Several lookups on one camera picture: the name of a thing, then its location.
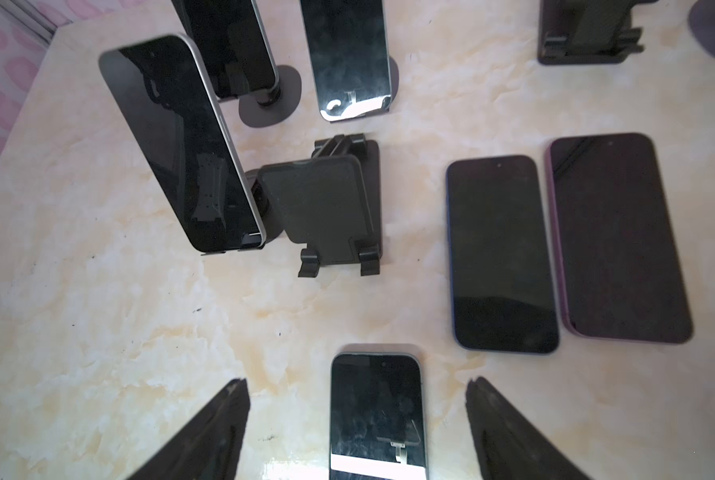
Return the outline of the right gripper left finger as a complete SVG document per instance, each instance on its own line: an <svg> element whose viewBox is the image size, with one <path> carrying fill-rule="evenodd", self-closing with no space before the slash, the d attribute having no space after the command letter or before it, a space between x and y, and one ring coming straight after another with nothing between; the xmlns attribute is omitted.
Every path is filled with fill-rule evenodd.
<svg viewBox="0 0 715 480"><path fill-rule="evenodd" d="M231 380L130 477L235 478L249 411L247 381Z"/></svg>

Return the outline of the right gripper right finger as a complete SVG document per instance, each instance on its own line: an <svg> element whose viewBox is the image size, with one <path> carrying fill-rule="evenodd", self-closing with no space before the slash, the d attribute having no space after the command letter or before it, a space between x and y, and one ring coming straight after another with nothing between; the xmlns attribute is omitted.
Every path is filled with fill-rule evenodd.
<svg viewBox="0 0 715 480"><path fill-rule="evenodd" d="M485 479L587 479L491 382L469 381L467 418Z"/></svg>

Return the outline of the purple phone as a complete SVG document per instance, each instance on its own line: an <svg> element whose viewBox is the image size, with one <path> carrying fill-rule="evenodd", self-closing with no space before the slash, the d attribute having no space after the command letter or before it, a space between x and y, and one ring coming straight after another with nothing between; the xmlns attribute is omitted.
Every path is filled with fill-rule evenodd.
<svg viewBox="0 0 715 480"><path fill-rule="evenodd" d="M693 318L651 138L559 138L549 145L547 180L569 330L634 342L691 340Z"/></svg>

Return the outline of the black folding phone stand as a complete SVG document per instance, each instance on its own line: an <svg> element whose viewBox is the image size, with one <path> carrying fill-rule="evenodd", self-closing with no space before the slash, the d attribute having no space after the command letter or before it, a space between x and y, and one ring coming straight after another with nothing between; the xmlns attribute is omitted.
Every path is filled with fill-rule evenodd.
<svg viewBox="0 0 715 480"><path fill-rule="evenodd" d="M547 66L619 64L645 51L631 24L639 0L543 0L537 60Z"/></svg>

